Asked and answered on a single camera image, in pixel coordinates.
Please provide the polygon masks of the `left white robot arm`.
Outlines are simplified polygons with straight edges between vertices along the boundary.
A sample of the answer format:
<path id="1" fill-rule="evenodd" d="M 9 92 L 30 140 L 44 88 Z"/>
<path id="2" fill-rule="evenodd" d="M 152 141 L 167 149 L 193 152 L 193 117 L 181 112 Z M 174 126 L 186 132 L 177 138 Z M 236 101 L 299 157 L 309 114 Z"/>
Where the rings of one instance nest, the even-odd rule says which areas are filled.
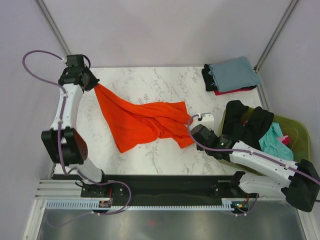
<path id="1" fill-rule="evenodd" d="M 50 128 L 41 133 L 41 140 L 52 162 L 59 164 L 66 176 L 76 172 L 86 184 L 93 184 L 95 194 L 104 197 L 110 185 L 102 180 L 103 171 L 89 159 L 88 146 L 77 131 L 84 92 L 93 90 L 99 82 L 90 66 L 89 58 L 83 54 L 66 57 L 66 68 L 57 82 L 60 90 L 57 111 Z"/>

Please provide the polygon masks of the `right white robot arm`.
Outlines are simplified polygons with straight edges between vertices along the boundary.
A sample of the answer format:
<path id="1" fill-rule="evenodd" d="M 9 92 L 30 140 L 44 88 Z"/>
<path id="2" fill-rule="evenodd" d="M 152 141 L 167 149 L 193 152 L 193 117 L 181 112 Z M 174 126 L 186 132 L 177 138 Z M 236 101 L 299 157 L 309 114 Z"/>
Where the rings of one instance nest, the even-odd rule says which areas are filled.
<path id="1" fill-rule="evenodd" d="M 313 210 L 320 192 L 320 176 L 310 161 L 302 159 L 296 162 L 271 156 L 229 135 L 217 136 L 202 124 L 187 130 L 191 139 L 208 156 L 261 174 L 236 173 L 235 180 L 229 184 L 233 196 L 260 194 L 285 199 L 291 206 L 307 213 Z"/>

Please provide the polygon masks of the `orange t shirt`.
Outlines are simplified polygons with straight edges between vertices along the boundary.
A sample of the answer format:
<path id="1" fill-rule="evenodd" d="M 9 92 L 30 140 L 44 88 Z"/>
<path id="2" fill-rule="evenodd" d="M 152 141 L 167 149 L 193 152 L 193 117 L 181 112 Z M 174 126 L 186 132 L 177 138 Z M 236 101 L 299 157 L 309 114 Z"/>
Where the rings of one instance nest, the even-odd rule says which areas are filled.
<path id="1" fill-rule="evenodd" d="M 194 143 L 187 130 L 191 116 L 185 102 L 133 104 L 101 84 L 94 92 L 120 153 L 157 139 L 173 139 L 181 149 Z"/>

